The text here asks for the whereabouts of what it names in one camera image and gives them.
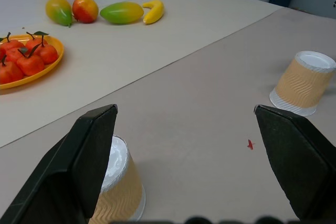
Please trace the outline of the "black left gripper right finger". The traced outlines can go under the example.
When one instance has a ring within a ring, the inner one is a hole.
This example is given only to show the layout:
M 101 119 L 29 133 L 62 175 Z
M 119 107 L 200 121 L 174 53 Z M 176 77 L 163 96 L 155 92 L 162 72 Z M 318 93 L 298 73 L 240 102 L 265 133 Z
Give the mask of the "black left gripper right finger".
M 256 105 L 270 166 L 301 220 L 335 220 L 335 146 L 304 116 Z

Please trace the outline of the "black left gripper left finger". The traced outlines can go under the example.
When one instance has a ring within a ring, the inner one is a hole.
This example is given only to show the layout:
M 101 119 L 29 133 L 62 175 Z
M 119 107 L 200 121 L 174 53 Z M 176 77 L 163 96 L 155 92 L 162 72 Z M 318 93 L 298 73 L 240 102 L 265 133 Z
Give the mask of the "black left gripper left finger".
M 106 174 L 118 107 L 80 116 L 40 160 L 1 223 L 88 223 Z

